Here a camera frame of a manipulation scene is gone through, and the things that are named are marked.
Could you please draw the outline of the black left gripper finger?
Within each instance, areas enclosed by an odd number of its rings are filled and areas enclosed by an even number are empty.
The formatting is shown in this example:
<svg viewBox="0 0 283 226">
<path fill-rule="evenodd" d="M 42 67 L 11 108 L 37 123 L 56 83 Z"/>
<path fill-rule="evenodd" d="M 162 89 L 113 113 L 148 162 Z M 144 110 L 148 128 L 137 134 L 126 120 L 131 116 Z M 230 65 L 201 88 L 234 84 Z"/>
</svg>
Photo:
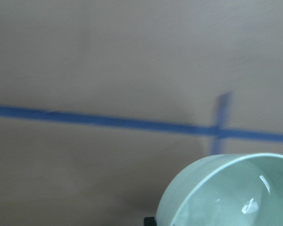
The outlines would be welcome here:
<svg viewBox="0 0 283 226">
<path fill-rule="evenodd" d="M 145 217 L 143 219 L 144 226 L 157 226 L 155 217 Z"/>
</svg>

